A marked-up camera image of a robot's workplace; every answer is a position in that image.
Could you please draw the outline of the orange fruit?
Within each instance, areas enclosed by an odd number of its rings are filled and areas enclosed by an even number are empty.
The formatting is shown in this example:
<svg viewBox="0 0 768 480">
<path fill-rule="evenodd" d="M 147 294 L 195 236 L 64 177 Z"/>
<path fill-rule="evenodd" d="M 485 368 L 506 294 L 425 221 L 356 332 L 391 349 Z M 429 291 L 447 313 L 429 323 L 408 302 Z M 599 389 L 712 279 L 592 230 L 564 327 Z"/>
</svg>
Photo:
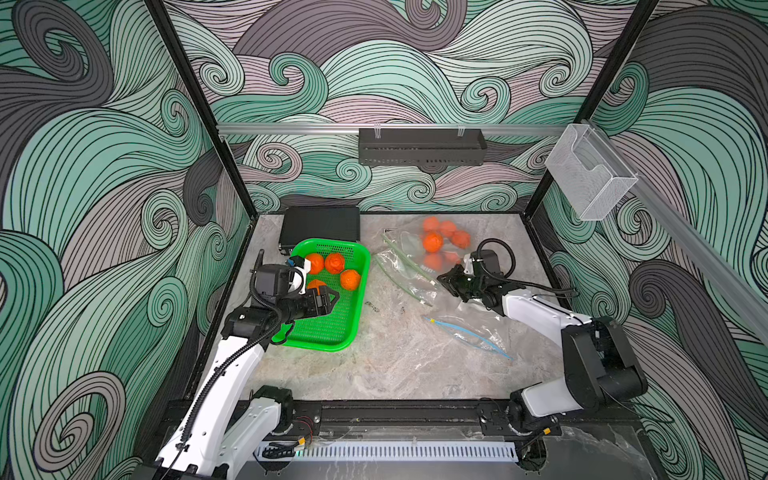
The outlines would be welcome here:
<svg viewBox="0 0 768 480">
<path fill-rule="evenodd" d="M 334 252 L 324 259 L 324 269 L 332 275 L 339 275 L 345 270 L 345 258 L 341 253 Z"/>
<path fill-rule="evenodd" d="M 324 281 L 318 280 L 318 279 L 313 279 L 313 280 L 311 280 L 309 282 L 307 288 L 308 289 L 314 289 L 314 288 L 319 288 L 320 286 L 325 286 L 325 285 L 326 285 L 326 283 Z"/>
<path fill-rule="evenodd" d="M 355 270 L 348 269 L 339 275 L 339 280 L 344 290 L 356 291 L 361 284 L 361 275 Z"/>
</svg>

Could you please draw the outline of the blue-zip bag of oranges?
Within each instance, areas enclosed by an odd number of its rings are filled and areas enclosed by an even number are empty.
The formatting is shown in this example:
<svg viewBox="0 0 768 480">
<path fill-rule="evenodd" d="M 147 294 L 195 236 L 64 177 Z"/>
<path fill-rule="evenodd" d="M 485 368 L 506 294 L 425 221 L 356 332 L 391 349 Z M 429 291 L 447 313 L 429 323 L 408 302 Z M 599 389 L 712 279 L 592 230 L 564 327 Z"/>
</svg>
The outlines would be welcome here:
<svg viewBox="0 0 768 480">
<path fill-rule="evenodd" d="M 451 301 L 432 307 L 421 316 L 455 340 L 512 361 L 511 321 L 487 310 L 477 301 Z"/>
</svg>

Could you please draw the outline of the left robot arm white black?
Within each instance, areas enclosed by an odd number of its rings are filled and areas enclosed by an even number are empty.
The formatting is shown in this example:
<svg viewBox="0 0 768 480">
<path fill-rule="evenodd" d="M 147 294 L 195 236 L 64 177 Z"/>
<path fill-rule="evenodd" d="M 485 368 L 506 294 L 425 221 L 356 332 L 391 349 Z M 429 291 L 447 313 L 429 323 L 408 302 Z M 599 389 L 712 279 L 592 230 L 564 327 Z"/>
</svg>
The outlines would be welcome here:
<svg viewBox="0 0 768 480">
<path fill-rule="evenodd" d="M 240 395 L 268 347 L 296 321 L 323 317 L 340 298 L 327 286 L 311 287 L 310 260 L 292 256 L 282 264 L 256 261 L 243 306 L 227 317 L 215 358 L 178 429 L 135 479 L 234 479 L 271 434 L 293 427 L 293 395 L 263 387 L 241 415 Z"/>
</svg>

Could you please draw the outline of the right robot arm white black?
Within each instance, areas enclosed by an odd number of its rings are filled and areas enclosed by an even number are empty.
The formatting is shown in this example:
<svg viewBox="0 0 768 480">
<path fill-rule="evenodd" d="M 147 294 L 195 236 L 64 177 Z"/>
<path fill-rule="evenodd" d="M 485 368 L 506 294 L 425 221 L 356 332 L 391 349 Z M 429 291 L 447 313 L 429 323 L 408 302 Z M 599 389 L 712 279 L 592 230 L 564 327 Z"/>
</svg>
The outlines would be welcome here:
<svg viewBox="0 0 768 480">
<path fill-rule="evenodd" d="M 562 377 L 510 395 L 507 417 L 514 433 L 538 434 L 561 415 L 595 413 L 647 392 L 646 375 L 622 325 L 611 317 L 592 318 L 540 299 L 535 289 L 556 297 L 569 291 L 513 279 L 514 270 L 501 271 L 489 244 L 502 247 L 516 265 L 506 242 L 487 238 L 437 282 L 465 303 L 478 300 L 486 310 L 532 328 L 561 348 L 563 360 Z"/>
</svg>

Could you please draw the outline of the green-zip bag of oranges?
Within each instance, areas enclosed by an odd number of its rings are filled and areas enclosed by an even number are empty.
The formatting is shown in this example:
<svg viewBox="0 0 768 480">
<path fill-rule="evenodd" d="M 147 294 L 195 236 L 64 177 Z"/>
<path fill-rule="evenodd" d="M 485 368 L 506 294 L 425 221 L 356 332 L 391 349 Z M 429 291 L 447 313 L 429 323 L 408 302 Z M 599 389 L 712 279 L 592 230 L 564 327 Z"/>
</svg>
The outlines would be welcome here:
<svg viewBox="0 0 768 480">
<path fill-rule="evenodd" d="M 433 306 L 445 289 L 437 277 L 461 264 L 476 236 L 452 216 L 419 216 L 397 227 L 387 227 L 384 249 L 373 257 L 393 284 L 422 305 Z"/>
</svg>

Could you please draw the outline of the orange fruit taken out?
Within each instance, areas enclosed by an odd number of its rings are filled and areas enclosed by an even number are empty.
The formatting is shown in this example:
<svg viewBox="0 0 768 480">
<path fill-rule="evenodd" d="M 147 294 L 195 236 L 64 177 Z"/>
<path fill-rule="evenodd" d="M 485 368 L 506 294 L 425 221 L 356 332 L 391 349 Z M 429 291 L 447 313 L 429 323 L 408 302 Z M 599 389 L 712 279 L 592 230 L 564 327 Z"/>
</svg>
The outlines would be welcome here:
<svg viewBox="0 0 768 480">
<path fill-rule="evenodd" d="M 310 275 L 318 275 L 321 273 L 325 268 L 325 259 L 322 255 L 318 253 L 310 253 L 308 254 L 305 259 L 310 264 Z"/>
</svg>

